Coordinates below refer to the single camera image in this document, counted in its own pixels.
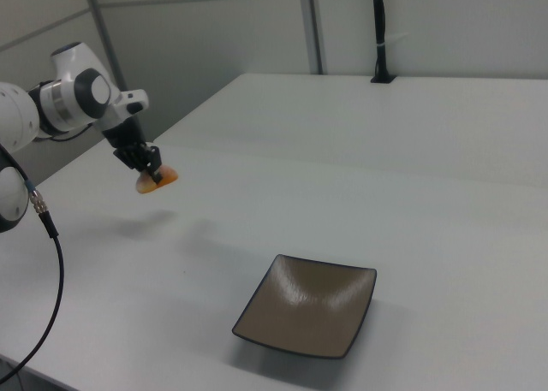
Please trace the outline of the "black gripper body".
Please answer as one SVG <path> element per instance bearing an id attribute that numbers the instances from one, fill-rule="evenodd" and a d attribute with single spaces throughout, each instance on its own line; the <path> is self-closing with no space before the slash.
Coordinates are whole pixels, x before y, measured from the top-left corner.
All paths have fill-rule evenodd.
<path id="1" fill-rule="evenodd" d="M 130 169 L 131 160 L 146 162 L 146 142 L 139 121 L 131 116 L 116 127 L 103 130 L 103 136 L 114 148 L 113 154 Z"/>

